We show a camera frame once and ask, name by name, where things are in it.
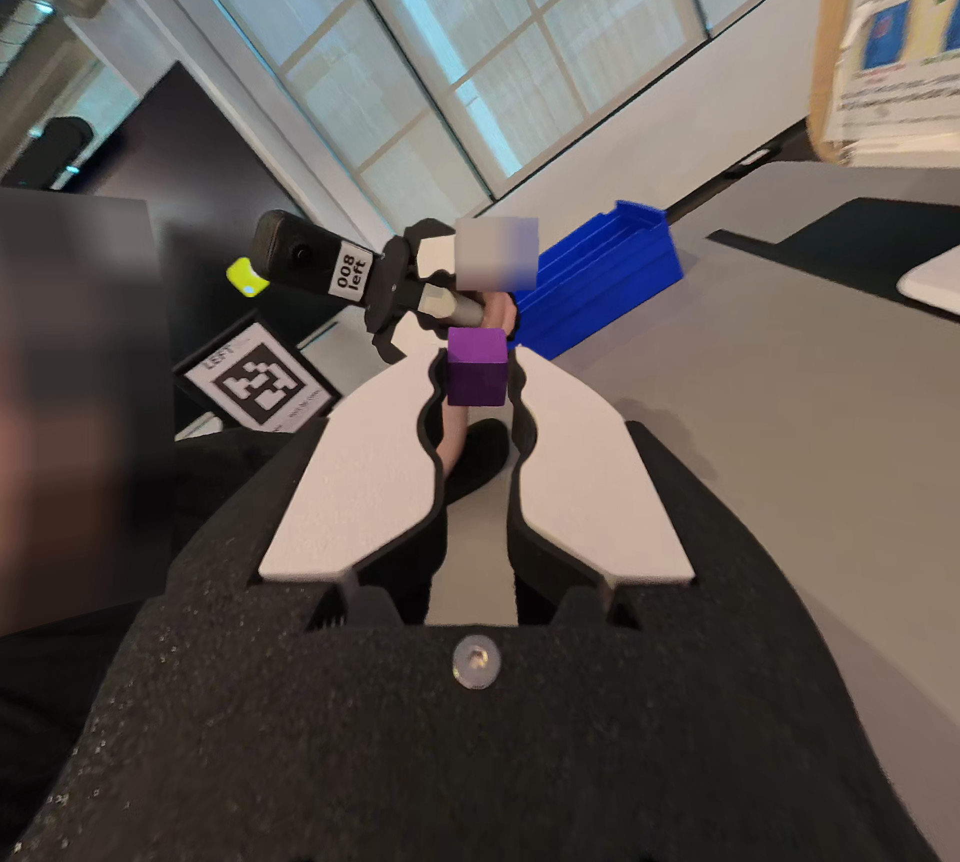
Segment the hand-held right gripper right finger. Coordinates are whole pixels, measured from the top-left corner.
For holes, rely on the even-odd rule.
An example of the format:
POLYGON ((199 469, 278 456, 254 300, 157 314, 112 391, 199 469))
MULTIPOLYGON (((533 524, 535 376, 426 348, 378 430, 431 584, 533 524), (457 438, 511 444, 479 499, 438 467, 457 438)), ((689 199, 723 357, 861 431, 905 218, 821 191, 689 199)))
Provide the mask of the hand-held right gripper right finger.
POLYGON ((601 609, 634 587, 687 587, 695 571, 627 422, 533 350, 510 357, 507 548, 522 592, 558 610, 587 590, 601 609))

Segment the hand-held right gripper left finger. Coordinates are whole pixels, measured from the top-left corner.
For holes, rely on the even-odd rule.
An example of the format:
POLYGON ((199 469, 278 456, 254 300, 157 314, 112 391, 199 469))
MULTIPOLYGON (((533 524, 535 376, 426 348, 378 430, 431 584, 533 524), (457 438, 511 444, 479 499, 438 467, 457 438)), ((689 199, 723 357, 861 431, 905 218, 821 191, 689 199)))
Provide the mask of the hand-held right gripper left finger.
POLYGON ((383 591, 424 624, 448 553, 444 350, 417 350, 328 417, 258 567, 263 584, 326 585, 346 609, 383 591))

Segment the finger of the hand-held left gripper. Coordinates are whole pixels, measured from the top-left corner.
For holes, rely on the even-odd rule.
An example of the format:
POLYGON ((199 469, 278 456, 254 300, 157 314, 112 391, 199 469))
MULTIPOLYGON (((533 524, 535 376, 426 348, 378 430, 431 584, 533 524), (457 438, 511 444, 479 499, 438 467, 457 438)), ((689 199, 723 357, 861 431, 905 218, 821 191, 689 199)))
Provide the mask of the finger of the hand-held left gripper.
POLYGON ((438 273, 456 278, 456 235, 434 235, 422 238, 416 248, 417 277, 429 280, 438 273))

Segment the purple wooden cube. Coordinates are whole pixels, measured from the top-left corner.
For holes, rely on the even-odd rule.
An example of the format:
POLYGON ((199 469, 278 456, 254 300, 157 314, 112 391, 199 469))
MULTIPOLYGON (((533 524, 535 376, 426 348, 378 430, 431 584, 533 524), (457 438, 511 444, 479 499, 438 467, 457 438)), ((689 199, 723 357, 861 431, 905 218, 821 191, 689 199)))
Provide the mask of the purple wooden cube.
POLYGON ((464 408, 502 406, 507 399, 509 376, 504 330, 452 327, 447 342, 447 403, 464 408))

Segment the blue plastic bin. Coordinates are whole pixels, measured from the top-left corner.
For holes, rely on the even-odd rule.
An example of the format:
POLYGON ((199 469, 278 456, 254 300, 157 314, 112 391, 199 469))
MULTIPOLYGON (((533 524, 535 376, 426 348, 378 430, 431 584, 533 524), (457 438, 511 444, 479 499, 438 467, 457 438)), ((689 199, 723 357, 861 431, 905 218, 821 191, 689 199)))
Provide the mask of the blue plastic bin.
POLYGON ((536 287, 516 294, 509 347, 571 350, 684 277, 666 212, 617 201, 541 253, 536 287))

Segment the person's left forearm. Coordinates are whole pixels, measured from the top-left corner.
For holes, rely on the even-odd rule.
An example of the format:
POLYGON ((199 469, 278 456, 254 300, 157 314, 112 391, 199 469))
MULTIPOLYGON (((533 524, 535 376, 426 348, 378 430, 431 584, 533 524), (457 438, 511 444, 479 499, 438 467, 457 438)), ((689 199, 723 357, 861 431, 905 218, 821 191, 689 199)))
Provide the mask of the person's left forearm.
POLYGON ((441 438, 436 448, 444 478, 448 478, 462 456, 469 431, 469 409, 451 405, 445 400, 441 405, 441 438))

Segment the person's left hand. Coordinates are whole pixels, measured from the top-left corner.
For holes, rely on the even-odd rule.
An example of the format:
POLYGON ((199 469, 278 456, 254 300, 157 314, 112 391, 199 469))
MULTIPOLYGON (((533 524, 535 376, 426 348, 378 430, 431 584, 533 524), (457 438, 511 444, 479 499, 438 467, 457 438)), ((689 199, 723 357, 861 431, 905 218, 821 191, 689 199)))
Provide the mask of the person's left hand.
POLYGON ((519 311, 513 294, 506 291, 492 291, 481 294, 484 306, 484 318, 481 328, 500 329, 510 349, 519 321, 519 311))

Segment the black framed marker sign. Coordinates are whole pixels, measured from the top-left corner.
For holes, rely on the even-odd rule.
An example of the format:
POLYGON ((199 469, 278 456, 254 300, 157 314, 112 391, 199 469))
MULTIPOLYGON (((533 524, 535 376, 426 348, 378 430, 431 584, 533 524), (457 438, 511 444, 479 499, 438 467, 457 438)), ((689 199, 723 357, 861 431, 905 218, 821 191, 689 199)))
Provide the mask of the black framed marker sign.
POLYGON ((226 428, 262 433, 298 433, 327 416, 343 397, 257 312, 174 365, 173 376, 226 428))

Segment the dark panel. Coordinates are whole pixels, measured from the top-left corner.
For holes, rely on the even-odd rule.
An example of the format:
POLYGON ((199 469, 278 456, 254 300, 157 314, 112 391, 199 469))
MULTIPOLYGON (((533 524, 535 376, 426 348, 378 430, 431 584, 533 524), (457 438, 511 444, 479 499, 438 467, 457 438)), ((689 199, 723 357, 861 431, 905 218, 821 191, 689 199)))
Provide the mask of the dark panel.
POLYGON ((275 284, 247 297, 229 282, 227 269, 249 255, 263 213, 303 212, 180 63, 147 92, 66 189, 146 203, 173 363, 250 312, 296 345, 346 305, 275 284))

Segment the large grid window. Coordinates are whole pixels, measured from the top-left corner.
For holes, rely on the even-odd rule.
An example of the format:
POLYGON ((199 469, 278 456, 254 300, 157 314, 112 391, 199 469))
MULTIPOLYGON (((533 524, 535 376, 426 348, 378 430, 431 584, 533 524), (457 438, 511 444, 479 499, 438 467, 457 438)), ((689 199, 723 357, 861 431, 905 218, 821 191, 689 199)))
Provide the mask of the large grid window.
POLYGON ((485 208, 759 0, 215 0, 396 231, 485 208))

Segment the black desk inlay plate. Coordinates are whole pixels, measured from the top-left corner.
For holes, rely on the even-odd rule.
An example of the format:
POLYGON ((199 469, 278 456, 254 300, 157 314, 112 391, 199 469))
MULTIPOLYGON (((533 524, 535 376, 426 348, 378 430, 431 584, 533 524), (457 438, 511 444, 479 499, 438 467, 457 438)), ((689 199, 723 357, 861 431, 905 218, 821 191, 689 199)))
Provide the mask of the black desk inlay plate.
POLYGON ((857 198, 777 243, 727 230, 707 239, 846 288, 957 323, 957 314, 912 300, 898 282, 959 244, 959 208, 857 198))

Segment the white stand base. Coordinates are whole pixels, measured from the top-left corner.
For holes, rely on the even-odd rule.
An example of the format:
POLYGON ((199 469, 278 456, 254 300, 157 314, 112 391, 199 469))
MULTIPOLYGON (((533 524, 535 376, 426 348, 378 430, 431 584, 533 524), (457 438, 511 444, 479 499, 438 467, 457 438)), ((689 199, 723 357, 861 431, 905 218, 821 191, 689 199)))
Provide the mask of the white stand base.
POLYGON ((959 316, 959 256, 957 245, 905 273, 896 290, 914 302, 959 316))

